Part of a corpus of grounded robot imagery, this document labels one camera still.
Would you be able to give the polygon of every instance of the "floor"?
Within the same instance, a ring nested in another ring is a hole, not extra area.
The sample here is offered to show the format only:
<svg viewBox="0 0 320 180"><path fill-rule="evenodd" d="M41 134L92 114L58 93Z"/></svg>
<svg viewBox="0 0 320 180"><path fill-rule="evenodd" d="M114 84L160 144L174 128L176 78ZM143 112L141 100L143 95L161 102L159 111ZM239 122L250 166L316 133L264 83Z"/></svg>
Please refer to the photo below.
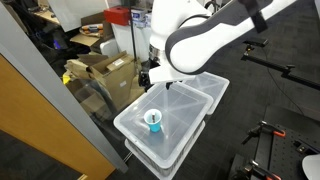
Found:
<svg viewBox="0 0 320 180"><path fill-rule="evenodd" d="M283 65L295 64L295 75L320 83L320 25L314 7L304 8L285 21L261 34L270 43L265 47L268 61ZM241 61L245 45L215 61L208 72L230 80L218 108L191 149L174 179L226 179L230 160L239 153L253 157L257 140L242 146L246 131L263 118L267 105L277 105L299 112L275 86L267 68ZM265 59L257 48L252 55ZM300 106L306 116L320 120L320 92L282 79L270 70L279 87ZM126 174L115 171L108 180L156 179L136 157L127 162Z"/></svg>

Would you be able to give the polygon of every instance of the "red container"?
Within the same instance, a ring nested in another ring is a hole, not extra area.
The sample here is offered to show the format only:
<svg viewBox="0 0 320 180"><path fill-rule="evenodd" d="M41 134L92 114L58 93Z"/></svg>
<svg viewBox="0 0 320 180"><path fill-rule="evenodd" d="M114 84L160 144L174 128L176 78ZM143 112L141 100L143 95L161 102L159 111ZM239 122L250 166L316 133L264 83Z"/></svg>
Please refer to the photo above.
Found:
<svg viewBox="0 0 320 180"><path fill-rule="evenodd" d="M104 17L109 23L127 26L129 25L130 13L128 8L116 6L104 10Z"/></svg>

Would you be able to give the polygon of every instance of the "metal stand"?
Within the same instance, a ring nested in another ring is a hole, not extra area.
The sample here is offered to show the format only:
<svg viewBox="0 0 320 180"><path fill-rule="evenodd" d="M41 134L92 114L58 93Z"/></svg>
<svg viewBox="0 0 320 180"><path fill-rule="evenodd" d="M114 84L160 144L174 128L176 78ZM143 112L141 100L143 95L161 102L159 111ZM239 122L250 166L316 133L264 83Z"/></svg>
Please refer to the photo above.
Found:
<svg viewBox="0 0 320 180"><path fill-rule="evenodd" d="M294 65L282 66L282 65L268 62L266 60L249 55L249 52L254 50L253 46L259 46L259 47L263 48L266 44L261 44L261 43L257 43L254 41L245 41L244 43L247 44L247 47L246 47L246 52L243 54L241 60L243 60L243 61L248 60L248 61L260 64L260 65L266 66L268 68L280 71L280 72L282 72L281 77L320 91L320 84L290 74L291 69L295 68Z"/></svg>

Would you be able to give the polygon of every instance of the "stacked plastic bins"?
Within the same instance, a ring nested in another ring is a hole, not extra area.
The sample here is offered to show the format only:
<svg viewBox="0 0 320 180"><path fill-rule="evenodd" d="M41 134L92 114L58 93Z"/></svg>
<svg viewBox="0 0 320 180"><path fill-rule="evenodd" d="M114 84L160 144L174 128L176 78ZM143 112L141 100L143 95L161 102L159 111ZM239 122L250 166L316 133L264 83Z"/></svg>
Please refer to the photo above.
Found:
<svg viewBox="0 0 320 180"><path fill-rule="evenodd" d="M199 89L213 88L211 90L218 93L213 94L216 100L194 88L201 82L207 84L199 85ZM189 82L173 83L169 90L165 84L154 85L119 114L114 124L126 136L126 147L143 164L159 179L172 179L202 132L204 116L214 111L228 83L226 79L205 73ZM144 121L149 109L162 113L159 132L151 132Z"/></svg>
<svg viewBox="0 0 320 180"><path fill-rule="evenodd" d="M214 102L207 113L207 115L212 115L229 85L229 80L204 72L197 75L193 80L183 81L183 83L213 98Z"/></svg>

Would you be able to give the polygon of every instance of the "wooden panel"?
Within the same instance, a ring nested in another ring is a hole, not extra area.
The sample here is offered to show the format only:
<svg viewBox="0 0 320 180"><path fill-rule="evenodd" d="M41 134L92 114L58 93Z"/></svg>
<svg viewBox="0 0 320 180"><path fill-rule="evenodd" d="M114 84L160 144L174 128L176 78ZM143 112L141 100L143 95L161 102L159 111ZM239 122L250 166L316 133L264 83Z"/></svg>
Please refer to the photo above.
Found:
<svg viewBox="0 0 320 180"><path fill-rule="evenodd" d="M112 164L1 54L0 129L69 167L105 179Z"/></svg>

